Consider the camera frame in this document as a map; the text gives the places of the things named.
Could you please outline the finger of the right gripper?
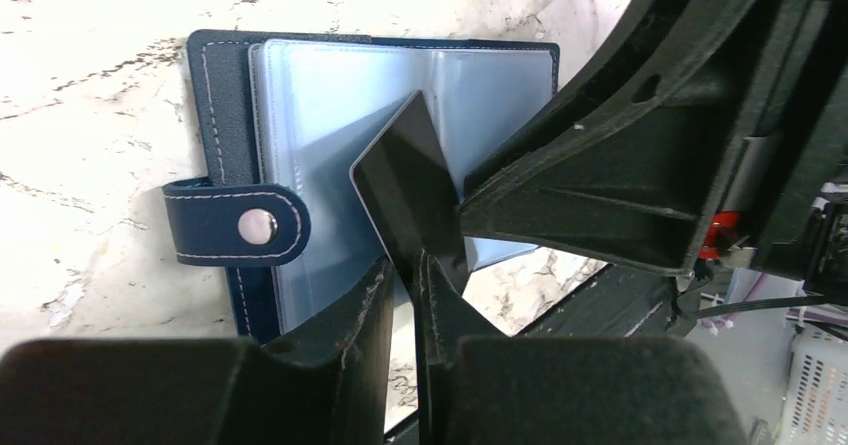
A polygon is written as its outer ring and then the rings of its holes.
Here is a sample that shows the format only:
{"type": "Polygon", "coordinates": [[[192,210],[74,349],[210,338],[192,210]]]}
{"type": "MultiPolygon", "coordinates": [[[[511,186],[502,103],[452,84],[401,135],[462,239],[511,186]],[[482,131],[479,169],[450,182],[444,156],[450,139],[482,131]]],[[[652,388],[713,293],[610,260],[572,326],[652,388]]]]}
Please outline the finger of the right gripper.
{"type": "Polygon", "coordinates": [[[752,129],[759,0],[632,0],[587,64],[467,179],[466,234],[658,275],[694,265],[752,129]]]}

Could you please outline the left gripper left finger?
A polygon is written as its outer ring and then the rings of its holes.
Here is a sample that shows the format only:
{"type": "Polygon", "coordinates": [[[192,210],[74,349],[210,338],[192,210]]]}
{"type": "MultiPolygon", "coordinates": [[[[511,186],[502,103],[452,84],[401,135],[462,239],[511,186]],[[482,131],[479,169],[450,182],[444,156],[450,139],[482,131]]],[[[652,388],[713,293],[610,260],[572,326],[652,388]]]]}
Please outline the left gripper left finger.
{"type": "Polygon", "coordinates": [[[1,361],[5,444],[379,444],[393,267],[260,345],[43,339],[1,361]]]}

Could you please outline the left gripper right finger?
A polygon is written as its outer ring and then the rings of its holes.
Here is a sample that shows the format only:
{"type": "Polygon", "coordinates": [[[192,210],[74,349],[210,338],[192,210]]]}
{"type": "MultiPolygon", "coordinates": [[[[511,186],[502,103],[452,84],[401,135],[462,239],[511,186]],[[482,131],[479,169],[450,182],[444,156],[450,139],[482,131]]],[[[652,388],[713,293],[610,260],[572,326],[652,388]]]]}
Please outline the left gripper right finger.
{"type": "Polygon", "coordinates": [[[423,444],[744,444],[721,377],[668,336],[509,337],[439,260],[415,267],[423,444]]]}

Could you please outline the black card from holder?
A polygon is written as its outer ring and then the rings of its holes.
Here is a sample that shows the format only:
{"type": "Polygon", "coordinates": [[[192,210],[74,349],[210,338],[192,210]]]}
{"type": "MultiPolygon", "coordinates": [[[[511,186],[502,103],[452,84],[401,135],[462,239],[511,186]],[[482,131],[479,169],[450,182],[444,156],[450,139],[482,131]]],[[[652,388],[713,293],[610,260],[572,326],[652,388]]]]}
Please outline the black card from holder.
{"type": "Polygon", "coordinates": [[[427,252],[459,292],[470,270],[458,194],[424,94],[400,106],[354,161],[350,179],[386,255],[406,285],[427,252]]]}

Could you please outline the navy blue card holder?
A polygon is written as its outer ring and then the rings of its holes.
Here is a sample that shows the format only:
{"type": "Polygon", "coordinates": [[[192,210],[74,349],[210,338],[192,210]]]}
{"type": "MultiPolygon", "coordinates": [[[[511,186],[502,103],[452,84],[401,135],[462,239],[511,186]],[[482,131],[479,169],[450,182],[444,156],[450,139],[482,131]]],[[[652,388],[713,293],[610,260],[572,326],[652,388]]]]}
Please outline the navy blue card holder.
{"type": "Polygon", "coordinates": [[[382,254],[350,170],[413,93],[464,197],[468,175],[551,100],[560,50],[198,30],[187,58],[208,173],[162,189],[177,259],[223,268],[237,332],[267,343],[382,254]]]}

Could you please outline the white perforated box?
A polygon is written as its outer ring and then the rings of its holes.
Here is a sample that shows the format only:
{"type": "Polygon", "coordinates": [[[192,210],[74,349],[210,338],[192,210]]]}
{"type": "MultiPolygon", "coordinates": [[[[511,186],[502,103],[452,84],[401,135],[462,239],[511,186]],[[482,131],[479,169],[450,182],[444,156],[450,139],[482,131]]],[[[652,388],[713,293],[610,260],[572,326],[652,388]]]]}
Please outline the white perforated box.
{"type": "Polygon", "coordinates": [[[792,345],[779,444],[847,444],[847,342],[808,326],[792,345]]]}

